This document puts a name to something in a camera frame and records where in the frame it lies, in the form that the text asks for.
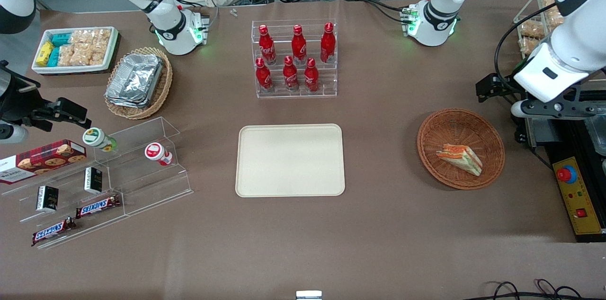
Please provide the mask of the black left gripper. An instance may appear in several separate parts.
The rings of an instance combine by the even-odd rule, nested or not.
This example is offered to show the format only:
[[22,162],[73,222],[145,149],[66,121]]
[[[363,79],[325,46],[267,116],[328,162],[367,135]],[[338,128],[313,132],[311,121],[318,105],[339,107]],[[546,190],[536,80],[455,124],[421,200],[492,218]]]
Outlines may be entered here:
[[[521,94],[521,86],[511,75],[500,78],[497,73],[492,73],[476,83],[479,103],[492,97],[515,94]],[[574,84],[548,102],[539,101],[536,97],[521,101],[521,117],[581,121],[604,115],[605,99],[604,84]]]

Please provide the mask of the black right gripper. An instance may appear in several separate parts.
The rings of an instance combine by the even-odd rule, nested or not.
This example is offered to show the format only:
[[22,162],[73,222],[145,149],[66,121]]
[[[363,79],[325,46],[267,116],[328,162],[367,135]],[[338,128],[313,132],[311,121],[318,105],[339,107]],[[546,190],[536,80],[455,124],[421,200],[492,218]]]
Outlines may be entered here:
[[71,123],[81,128],[90,128],[87,108],[64,97],[56,100],[56,114],[38,91],[40,84],[17,74],[1,61],[1,120],[9,124],[22,124],[51,132],[52,121]]

